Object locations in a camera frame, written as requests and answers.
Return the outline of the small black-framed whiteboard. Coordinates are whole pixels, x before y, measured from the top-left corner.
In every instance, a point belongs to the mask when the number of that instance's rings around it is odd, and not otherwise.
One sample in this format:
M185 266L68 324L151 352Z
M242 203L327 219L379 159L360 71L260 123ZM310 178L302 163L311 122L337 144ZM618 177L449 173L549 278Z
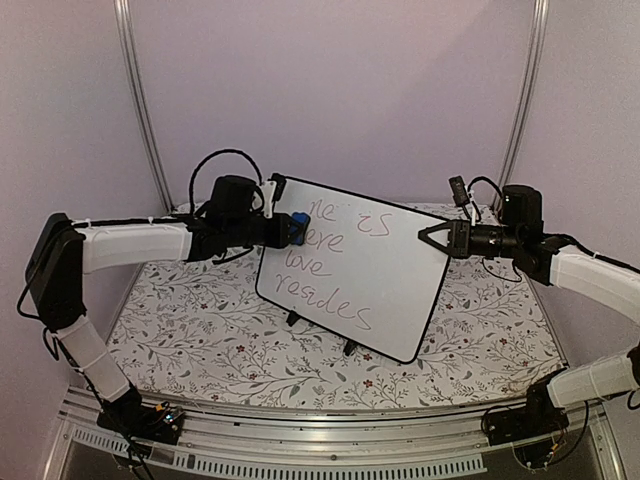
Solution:
M444 219L289 177L275 211L310 217L303 245L264 249L264 300L398 363L413 362L450 259L418 237Z

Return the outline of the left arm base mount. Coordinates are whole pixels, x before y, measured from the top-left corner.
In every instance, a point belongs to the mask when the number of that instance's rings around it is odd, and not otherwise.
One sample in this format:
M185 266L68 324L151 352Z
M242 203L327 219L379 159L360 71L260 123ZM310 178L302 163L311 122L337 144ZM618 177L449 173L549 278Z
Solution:
M184 410L168 402L146 406L137 398L121 398L104 403L97 425L123 437L177 445L184 420Z

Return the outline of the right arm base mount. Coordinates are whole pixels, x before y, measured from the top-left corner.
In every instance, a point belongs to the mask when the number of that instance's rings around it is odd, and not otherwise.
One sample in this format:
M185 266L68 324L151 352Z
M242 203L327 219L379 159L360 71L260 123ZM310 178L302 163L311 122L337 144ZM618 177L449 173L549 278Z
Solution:
M565 411L545 396L528 396L519 407L497 405L481 417L480 428L491 446L559 432L569 426Z

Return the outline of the blue whiteboard eraser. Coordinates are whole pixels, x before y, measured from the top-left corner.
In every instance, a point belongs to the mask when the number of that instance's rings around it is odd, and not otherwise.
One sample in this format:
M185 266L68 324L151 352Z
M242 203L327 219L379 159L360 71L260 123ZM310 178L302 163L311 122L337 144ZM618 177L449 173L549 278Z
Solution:
M292 245L303 245L311 218L307 213L294 212L291 214L289 225L289 240Z

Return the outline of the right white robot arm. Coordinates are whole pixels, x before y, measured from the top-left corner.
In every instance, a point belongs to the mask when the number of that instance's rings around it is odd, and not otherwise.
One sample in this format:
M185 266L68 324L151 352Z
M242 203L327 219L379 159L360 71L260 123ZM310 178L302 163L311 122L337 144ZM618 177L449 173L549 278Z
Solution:
M509 259L541 285L573 292L638 323L638 268L592 251L569 234L545 232L542 206L538 190L507 185L497 224L451 220L424 228L417 237L455 259ZM524 435L537 436L554 422L556 411L638 389L639 349L631 347L538 380L527 390L528 406L518 412L517 427Z

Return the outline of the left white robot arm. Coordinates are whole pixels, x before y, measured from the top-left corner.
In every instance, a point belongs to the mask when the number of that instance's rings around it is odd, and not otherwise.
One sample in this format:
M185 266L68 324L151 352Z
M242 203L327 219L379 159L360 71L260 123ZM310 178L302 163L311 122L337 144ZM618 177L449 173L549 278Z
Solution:
M51 215L25 271L25 295L58 349L111 403L111 419L128 434L148 426L148 412L131 397L134 386L109 353L87 317L83 301L86 275L155 261L230 261L231 249L241 254L255 247L284 249L304 242L310 217L277 213L286 180L278 176L257 183L226 175L218 178L211 197L191 204L185 214L124 220L73 221Z

